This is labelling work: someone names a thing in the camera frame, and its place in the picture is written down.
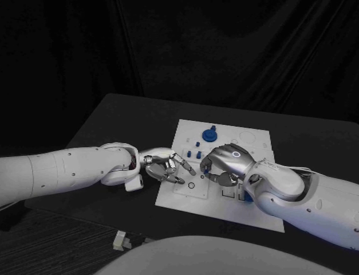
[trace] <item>black backdrop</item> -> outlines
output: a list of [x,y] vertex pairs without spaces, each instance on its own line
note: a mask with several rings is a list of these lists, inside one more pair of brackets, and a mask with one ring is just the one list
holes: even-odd
[[359,1],[0,0],[0,155],[107,93],[359,123]]

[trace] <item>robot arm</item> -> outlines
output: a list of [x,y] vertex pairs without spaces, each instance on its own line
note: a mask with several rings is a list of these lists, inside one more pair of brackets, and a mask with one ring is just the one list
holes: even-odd
[[158,180],[184,183],[172,175],[175,162],[195,173],[172,149],[139,152],[126,143],[0,158],[0,209],[24,199],[86,188],[99,181],[110,186],[125,184],[128,191],[142,189],[142,168]]
[[304,231],[331,243],[359,250],[359,185],[324,176],[305,167],[298,174],[289,167],[263,160],[236,144],[214,149],[201,163],[211,171],[213,164],[226,172],[207,173],[223,186],[239,180],[260,210],[282,218]]

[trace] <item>robotic hand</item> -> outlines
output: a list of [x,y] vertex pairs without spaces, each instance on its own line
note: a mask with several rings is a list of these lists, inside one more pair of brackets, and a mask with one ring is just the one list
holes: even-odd
[[142,189],[142,168],[159,181],[184,184],[174,176],[175,162],[197,175],[171,148],[139,152],[128,143],[0,158],[0,210],[24,199],[86,188],[99,181],[110,186],[125,184],[128,191]]
[[[211,174],[213,165],[226,172]],[[207,177],[223,186],[239,180],[260,210],[331,243],[359,250],[359,185],[305,167],[256,161],[236,144],[217,147],[201,162]]]

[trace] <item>blue knob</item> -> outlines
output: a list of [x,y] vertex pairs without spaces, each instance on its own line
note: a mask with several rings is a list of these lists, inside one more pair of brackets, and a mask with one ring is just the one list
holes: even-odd
[[247,191],[244,191],[244,200],[246,200],[247,202],[253,202],[253,201],[255,201],[255,200],[253,200],[253,197],[252,197],[252,195],[249,194]]
[[207,142],[214,142],[217,141],[217,138],[218,138],[218,134],[217,134],[217,126],[214,125],[211,127],[210,130],[205,130],[203,132],[203,139],[207,141]]

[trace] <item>white board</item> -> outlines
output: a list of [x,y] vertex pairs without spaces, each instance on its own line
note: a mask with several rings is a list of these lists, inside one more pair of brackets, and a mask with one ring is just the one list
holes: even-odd
[[[218,139],[207,142],[203,132],[217,126]],[[180,120],[172,149],[187,159],[197,171],[197,176],[178,166],[177,176],[185,184],[162,182],[156,205],[207,217],[252,225],[265,229],[285,232],[283,220],[265,214],[255,202],[244,200],[243,184],[223,187],[203,178],[201,161],[213,149],[224,144],[239,144],[253,155],[256,161],[267,158],[275,162],[270,133],[266,130],[234,127],[229,125]],[[213,167],[211,173],[223,171]]]

